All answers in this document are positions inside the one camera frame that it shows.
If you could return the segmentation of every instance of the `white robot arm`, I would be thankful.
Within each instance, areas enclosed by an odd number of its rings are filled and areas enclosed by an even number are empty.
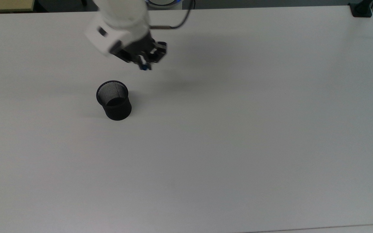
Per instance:
[[[166,54],[167,44],[156,42],[149,25],[145,0],[94,0],[99,7],[85,35],[104,55],[151,70]]]

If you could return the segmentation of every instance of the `black cable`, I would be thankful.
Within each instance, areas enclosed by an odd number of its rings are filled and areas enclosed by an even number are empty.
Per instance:
[[[184,17],[184,19],[182,20],[182,22],[180,24],[178,24],[176,26],[155,25],[155,26],[151,26],[150,29],[178,29],[178,28],[182,27],[182,25],[184,25],[185,22],[187,21],[187,19],[189,17],[189,14],[191,13],[192,6],[195,6],[195,0],[191,0],[189,2],[188,11],[186,12],[185,17]]]

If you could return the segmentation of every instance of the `wooden surface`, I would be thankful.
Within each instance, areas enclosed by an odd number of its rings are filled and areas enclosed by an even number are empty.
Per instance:
[[[0,0],[0,12],[32,11],[34,0]]]
[[[373,17],[194,10],[152,32],[168,54],[145,72],[89,43],[93,16],[0,15],[0,233],[373,224]],[[96,101],[108,80],[124,121]]]

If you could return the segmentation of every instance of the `black mesh pen holder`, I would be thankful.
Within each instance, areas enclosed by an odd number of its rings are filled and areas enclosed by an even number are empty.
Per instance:
[[[122,82],[105,82],[97,89],[96,98],[105,110],[107,117],[114,121],[127,118],[132,111],[129,91]]]

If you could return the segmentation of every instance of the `floor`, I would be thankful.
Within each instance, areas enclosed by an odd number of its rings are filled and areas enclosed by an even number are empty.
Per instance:
[[[97,11],[92,0],[83,6],[81,0],[38,0],[48,12]],[[190,0],[185,0],[184,9]],[[279,7],[279,6],[346,6],[360,0],[196,0],[195,9]]]

